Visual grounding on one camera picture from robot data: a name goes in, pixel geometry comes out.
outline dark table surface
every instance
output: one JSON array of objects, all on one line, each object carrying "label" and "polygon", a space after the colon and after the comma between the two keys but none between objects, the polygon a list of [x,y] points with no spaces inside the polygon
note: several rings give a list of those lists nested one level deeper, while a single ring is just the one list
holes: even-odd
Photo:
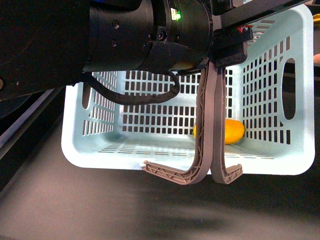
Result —
[{"label": "dark table surface", "polygon": [[319,240],[320,98],[316,159],[298,176],[208,175],[180,186],[143,171],[85,169],[61,150],[62,123],[0,194],[4,240]]}]

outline black strap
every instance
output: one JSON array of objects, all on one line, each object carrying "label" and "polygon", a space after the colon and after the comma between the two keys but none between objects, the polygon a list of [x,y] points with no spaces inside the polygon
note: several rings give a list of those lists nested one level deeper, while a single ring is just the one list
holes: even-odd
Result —
[{"label": "black strap", "polygon": [[170,90],[163,94],[152,94],[147,96],[134,96],[134,95],[123,95],[115,91],[111,91],[103,86],[96,78],[90,73],[82,73],[80,82],[87,83],[91,88],[96,90],[104,98],[120,105],[146,105],[146,104],[161,104],[174,98],[180,92],[180,83],[178,77],[172,72],[167,71],[164,75],[168,75],[174,82],[174,85]]}]

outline screw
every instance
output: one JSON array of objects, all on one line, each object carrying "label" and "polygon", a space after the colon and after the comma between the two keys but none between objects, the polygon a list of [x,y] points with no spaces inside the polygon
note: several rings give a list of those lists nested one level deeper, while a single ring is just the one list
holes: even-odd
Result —
[{"label": "screw", "polygon": [[113,20],[112,26],[113,26],[115,29],[118,29],[118,28],[120,27],[119,22],[118,22],[117,20]]},{"label": "screw", "polygon": [[166,31],[161,31],[158,35],[158,40],[159,41],[165,41],[167,39],[167,33]]},{"label": "screw", "polygon": [[4,88],[4,81],[2,80],[2,78],[0,77],[0,90]]},{"label": "screw", "polygon": [[112,45],[112,47],[116,47],[117,46],[117,40],[112,40],[111,41],[111,45]]}]

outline plastic basket wall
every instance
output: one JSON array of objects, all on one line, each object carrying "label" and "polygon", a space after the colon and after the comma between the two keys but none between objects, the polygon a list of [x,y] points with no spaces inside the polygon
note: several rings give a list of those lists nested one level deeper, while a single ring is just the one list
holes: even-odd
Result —
[{"label": "plastic basket wall", "polygon": [[[240,120],[245,136],[225,146],[226,166],[242,164],[250,174],[295,175],[314,160],[313,22],[298,6],[253,23],[248,59],[226,70],[226,117]],[[295,60],[296,110],[285,118],[282,79]],[[149,72],[95,72],[98,81],[129,95],[167,92],[170,78]],[[83,84],[68,86],[62,150],[87,168],[141,170],[143,162],[186,170],[195,155],[192,135],[200,75],[179,77],[181,93],[154,105],[121,106],[91,90],[83,105]]]}]

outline yellow fruit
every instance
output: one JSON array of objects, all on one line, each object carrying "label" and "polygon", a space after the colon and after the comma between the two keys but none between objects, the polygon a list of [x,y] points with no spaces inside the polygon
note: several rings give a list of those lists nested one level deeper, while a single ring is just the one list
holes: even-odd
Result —
[{"label": "yellow fruit", "polygon": [[315,28],[320,27],[320,14],[316,14],[313,16],[313,26]]},{"label": "yellow fruit", "polygon": [[197,136],[197,125],[194,125],[194,127],[193,127],[193,136],[194,136],[194,138],[196,138],[196,136]]},{"label": "yellow fruit", "polygon": [[[224,144],[230,145],[238,142],[245,133],[245,126],[242,122],[233,119],[225,120],[225,138]],[[193,136],[197,136],[197,125],[194,125]]]},{"label": "yellow fruit", "polygon": [[315,64],[320,64],[320,54],[316,54],[313,56],[313,62]]}]

